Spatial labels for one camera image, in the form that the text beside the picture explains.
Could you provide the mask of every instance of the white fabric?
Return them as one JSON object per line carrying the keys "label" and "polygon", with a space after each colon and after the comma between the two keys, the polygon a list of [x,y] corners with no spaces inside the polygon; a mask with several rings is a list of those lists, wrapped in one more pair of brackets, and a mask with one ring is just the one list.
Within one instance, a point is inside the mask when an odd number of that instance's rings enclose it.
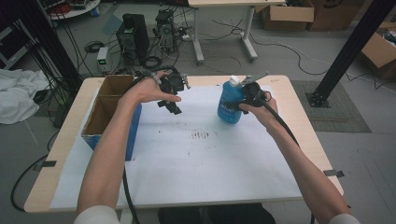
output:
{"label": "white fabric", "polygon": [[350,214],[340,214],[330,220],[329,224],[361,224],[355,217]]}
{"label": "white fabric", "polygon": [[39,108],[35,93],[49,86],[42,71],[0,69],[0,123],[13,124],[31,117]]}
{"label": "white fabric", "polygon": [[97,205],[90,207],[78,215],[74,224],[120,224],[114,209]]}

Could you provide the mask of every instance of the cardboard box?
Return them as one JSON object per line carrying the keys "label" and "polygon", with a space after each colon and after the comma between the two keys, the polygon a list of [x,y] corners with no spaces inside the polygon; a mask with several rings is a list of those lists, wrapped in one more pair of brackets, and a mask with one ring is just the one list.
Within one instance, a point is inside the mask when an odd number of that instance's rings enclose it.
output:
{"label": "cardboard box", "polygon": [[[384,22],[378,32],[388,29],[396,33],[396,23]],[[396,78],[396,47],[380,34],[374,34],[361,50],[361,59],[381,79]]]}
{"label": "cardboard box", "polygon": [[302,0],[302,7],[269,6],[260,15],[264,30],[303,31],[314,20],[314,6]]}
{"label": "cardboard box", "polygon": [[[133,76],[107,76],[105,78],[81,133],[82,138],[92,149],[95,149],[107,124],[113,118],[119,99],[133,80]],[[132,158],[141,110],[142,105],[139,105],[134,112],[133,119],[125,120],[125,122],[131,122],[125,153],[126,161]]]}
{"label": "cardboard box", "polygon": [[345,30],[353,21],[364,0],[311,0],[315,18],[308,24],[309,31]]}

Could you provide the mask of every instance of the person's right hand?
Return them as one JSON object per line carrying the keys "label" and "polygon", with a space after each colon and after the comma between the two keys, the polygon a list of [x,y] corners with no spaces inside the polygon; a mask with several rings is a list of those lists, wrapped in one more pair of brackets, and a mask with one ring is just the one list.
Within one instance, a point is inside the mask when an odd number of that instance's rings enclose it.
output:
{"label": "person's right hand", "polygon": [[[157,72],[157,77],[167,76],[168,74],[164,71]],[[138,103],[146,103],[150,101],[165,100],[171,102],[179,102],[181,98],[174,94],[169,94],[161,91],[160,86],[152,77],[146,77],[134,87],[129,89],[124,97],[134,98]]]}
{"label": "person's right hand", "polygon": [[[277,113],[276,99],[271,98],[271,100],[268,101],[267,104],[271,106]],[[272,127],[272,125],[278,123],[274,115],[272,115],[271,112],[267,110],[263,105],[260,107],[255,107],[253,105],[240,104],[239,108],[253,113],[256,116],[257,120],[267,129]]]}

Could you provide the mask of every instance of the forearm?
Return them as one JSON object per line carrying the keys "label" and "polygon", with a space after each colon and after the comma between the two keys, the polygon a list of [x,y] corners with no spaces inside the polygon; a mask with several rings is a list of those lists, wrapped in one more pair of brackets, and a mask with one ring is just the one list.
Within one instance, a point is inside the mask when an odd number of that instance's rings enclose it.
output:
{"label": "forearm", "polygon": [[130,123],[136,106],[134,99],[121,98],[119,101],[87,167],[78,197],[78,214],[98,204],[115,208]]}
{"label": "forearm", "polygon": [[309,160],[280,124],[267,128],[288,163],[304,200],[319,223],[328,223],[338,214],[350,214],[334,184]]}

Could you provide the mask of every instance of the white bottle cap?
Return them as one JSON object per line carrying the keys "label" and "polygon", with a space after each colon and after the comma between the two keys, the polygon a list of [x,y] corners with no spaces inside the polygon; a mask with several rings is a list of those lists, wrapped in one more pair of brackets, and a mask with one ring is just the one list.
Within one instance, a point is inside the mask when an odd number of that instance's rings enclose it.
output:
{"label": "white bottle cap", "polygon": [[239,80],[239,77],[232,75],[230,77],[230,85],[232,87],[237,87],[241,81]]}

